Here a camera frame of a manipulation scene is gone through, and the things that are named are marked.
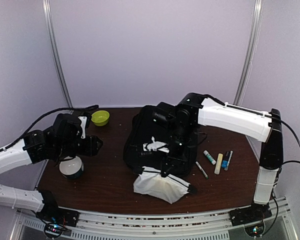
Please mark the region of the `white zippered pencil pouch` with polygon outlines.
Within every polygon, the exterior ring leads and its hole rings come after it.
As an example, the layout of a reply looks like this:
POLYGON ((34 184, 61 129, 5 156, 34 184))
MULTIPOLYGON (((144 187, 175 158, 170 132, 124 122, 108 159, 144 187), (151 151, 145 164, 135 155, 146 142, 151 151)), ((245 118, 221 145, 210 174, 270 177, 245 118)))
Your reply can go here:
POLYGON ((133 183, 133 191, 141 195, 149 195, 170 204, 180 200, 187 194, 196 194, 197 188, 189 182, 168 174, 163 177, 161 171, 148 166, 138 169, 138 177, 133 183))

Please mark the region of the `black student backpack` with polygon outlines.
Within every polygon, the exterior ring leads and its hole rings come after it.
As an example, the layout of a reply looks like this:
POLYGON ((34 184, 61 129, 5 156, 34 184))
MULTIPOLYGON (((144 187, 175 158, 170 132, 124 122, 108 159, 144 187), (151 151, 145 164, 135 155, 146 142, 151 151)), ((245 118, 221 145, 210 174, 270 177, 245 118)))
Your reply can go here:
POLYGON ((198 110, 186 106, 173 106, 165 102, 158 105, 146 105, 132 119, 132 130, 123 149, 123 160, 134 172, 146 166, 161 171, 163 157, 169 155, 186 157, 186 174, 172 174, 177 177, 187 176, 196 161, 198 151, 198 110), (154 136, 157 141, 168 144, 169 153, 153 152, 149 156, 138 157, 142 144, 154 136))

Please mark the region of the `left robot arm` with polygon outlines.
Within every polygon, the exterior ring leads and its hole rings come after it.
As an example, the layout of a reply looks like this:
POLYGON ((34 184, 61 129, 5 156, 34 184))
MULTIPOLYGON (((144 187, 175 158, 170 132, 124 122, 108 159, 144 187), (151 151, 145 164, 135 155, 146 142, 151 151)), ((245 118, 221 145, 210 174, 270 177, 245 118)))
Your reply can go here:
MULTIPOLYGON (((45 160, 59 164, 97 155, 103 141, 86 134, 90 121, 88 113, 60 113, 47 129, 25 132, 20 139, 0 148, 0 174, 45 160)), ((62 218, 62 211, 50 191, 29 191, 0 184, 0 206, 34 211, 51 222, 62 218)))

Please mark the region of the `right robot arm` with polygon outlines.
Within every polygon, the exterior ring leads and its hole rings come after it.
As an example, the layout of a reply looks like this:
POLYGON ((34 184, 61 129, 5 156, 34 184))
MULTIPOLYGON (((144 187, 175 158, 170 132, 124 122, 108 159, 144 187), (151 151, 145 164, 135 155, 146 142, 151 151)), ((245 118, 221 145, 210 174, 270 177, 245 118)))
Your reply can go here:
POLYGON ((261 145, 259 171, 253 202, 246 210, 249 220, 258 220, 268 209, 271 194, 284 163, 283 134, 280 111, 258 111, 222 102, 209 95, 188 93, 167 116, 152 115, 153 121, 174 127, 168 143, 152 140, 144 149, 165 151, 178 159, 189 135, 198 126, 217 127, 252 137, 261 145))

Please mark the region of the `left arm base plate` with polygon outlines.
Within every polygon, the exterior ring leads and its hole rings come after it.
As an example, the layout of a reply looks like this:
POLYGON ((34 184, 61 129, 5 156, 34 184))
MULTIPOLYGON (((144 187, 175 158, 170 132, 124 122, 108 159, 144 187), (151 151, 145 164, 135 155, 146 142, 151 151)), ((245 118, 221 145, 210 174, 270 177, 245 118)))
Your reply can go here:
POLYGON ((76 227, 80 216, 78 211, 55 206, 44 206, 40 212, 35 214, 39 219, 46 222, 69 227, 76 227))

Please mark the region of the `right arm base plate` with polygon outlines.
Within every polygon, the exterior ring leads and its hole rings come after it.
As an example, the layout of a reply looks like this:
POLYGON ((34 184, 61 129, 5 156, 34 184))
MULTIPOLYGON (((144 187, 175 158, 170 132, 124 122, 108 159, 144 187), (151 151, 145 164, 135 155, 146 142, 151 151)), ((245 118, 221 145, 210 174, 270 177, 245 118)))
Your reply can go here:
POLYGON ((251 205, 244 208, 236 208, 229 212, 229 218, 233 227, 262 221, 270 218, 272 215, 272 211, 267 205, 251 205))

